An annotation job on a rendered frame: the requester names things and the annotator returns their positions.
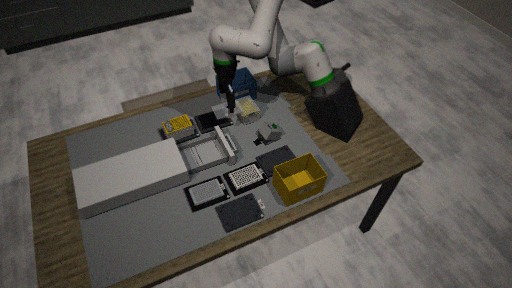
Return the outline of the grey bench mat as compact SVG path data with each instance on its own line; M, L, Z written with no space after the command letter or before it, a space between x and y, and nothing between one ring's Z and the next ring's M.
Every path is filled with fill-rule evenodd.
M169 262L319 196L351 183L330 154L324 155L299 121L289 110L291 104L267 76L257 80L260 120L244 125L238 115L233 125L221 128L229 134L237 148L235 164L229 161L189 175L190 182L85 219L78 210L82 239L91 288L107 288L161 264ZM76 133L66 138L72 170L163 141L161 122L187 114L200 137L177 147L215 135L215 130L202 134L194 116L213 111L221 104L216 92L122 119ZM280 140L255 145L263 122L273 122L282 131ZM328 175L323 192L286 206L257 156L287 145L295 157L311 152ZM234 196L223 174L257 161L269 182ZM192 212L185 187L221 177L230 199ZM74 181L73 181L74 187ZM75 193L75 187L74 187ZM264 218L226 233L215 207L252 193L266 208ZM75 193L76 199L76 193ZM77 199L76 199L77 204Z

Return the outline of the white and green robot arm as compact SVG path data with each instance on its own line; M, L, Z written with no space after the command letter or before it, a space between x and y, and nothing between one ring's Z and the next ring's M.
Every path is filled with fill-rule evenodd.
M286 77L303 73L311 87L313 99L333 95L341 88L341 83L349 80L344 71L351 64L332 68L320 40L312 39L289 46L277 18L283 0L249 2L254 16L248 29L219 24L210 32L209 41L214 64L212 69L217 74L228 76L235 73L237 63L240 62L236 60L236 55L255 60L267 56L270 70L276 76Z

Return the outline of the dark blue open bin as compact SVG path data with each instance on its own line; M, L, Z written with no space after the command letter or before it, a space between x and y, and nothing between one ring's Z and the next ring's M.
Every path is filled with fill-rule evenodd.
M248 84L249 83L249 84ZM239 87L238 87L239 86ZM220 90L218 85L218 79L216 76L216 88L217 94L220 97ZM248 96L255 100L257 99L257 80L251 74L247 67L237 69L235 72L235 78L232 80L232 89L235 90L235 100ZM221 97L220 97L221 99Z

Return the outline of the yellow bin with label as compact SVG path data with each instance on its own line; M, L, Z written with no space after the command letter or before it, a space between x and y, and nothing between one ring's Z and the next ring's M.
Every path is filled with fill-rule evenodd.
M274 166L272 184L288 207L323 192L327 176L310 152Z

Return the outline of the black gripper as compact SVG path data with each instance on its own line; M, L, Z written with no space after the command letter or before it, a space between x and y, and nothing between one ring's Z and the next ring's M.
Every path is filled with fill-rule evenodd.
M232 89L232 80L234 78L235 78L235 73L228 75L228 76L222 76L222 75L217 74L217 79L219 81L221 104L228 103L228 106L226 106L228 108L228 118L234 117L234 108L236 108L235 94L234 94L235 90Z

